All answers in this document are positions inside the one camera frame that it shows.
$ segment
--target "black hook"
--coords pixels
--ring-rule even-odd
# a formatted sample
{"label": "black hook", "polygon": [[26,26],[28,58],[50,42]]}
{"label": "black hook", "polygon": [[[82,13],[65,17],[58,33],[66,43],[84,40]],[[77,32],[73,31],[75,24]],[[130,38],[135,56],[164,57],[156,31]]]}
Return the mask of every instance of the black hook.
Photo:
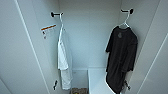
{"label": "black hook", "polygon": [[54,15],[60,15],[60,14],[54,14],[53,12],[51,12],[51,16],[54,17]]}
{"label": "black hook", "polygon": [[134,9],[131,9],[131,10],[122,10],[122,9],[121,9],[121,11],[122,11],[122,12],[130,12],[130,14],[132,14],[133,11],[134,11]]}

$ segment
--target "closet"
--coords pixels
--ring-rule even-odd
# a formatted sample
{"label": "closet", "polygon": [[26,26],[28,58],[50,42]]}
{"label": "closet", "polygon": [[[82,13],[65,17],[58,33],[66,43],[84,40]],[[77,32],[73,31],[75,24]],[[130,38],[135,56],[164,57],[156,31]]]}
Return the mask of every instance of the closet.
{"label": "closet", "polygon": [[[0,94],[69,94],[58,69],[61,22],[72,52],[71,88],[113,94],[105,82],[112,29],[127,24],[138,38],[134,70],[121,94],[167,94],[167,0],[3,0],[0,4]],[[53,31],[43,32],[54,26]]]}

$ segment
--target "black coat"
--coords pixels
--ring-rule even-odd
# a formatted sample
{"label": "black coat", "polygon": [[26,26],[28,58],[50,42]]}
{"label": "black coat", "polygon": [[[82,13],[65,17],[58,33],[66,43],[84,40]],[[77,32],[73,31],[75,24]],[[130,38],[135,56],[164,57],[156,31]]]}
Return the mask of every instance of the black coat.
{"label": "black coat", "polygon": [[115,27],[111,33],[106,52],[109,52],[106,82],[117,94],[122,90],[125,75],[134,67],[138,40],[130,27]]}

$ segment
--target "sleeve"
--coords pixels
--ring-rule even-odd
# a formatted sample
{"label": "sleeve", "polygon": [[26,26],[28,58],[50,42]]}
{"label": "sleeve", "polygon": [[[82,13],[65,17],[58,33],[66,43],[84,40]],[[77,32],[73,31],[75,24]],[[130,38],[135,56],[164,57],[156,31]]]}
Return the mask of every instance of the sleeve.
{"label": "sleeve", "polygon": [[137,52],[137,41],[134,41],[131,45],[127,47],[127,56],[122,66],[122,72],[133,71],[134,62]]}
{"label": "sleeve", "polygon": [[110,35],[110,39],[109,39],[109,42],[106,47],[106,52],[111,52],[112,46],[113,46],[113,38],[114,38],[114,30],[112,31],[112,33]]}

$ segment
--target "clothes hanger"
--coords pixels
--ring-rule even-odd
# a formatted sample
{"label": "clothes hanger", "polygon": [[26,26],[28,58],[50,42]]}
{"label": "clothes hanger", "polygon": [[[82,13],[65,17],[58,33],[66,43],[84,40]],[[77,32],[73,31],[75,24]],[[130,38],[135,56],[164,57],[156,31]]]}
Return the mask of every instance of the clothes hanger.
{"label": "clothes hanger", "polygon": [[121,10],[121,11],[122,12],[128,12],[128,15],[127,15],[127,18],[125,19],[125,21],[122,24],[119,25],[119,27],[120,28],[127,28],[127,27],[129,27],[129,25],[127,24],[127,20],[129,18],[129,15],[133,13],[133,9],[128,10],[128,11],[123,11],[123,10]]}

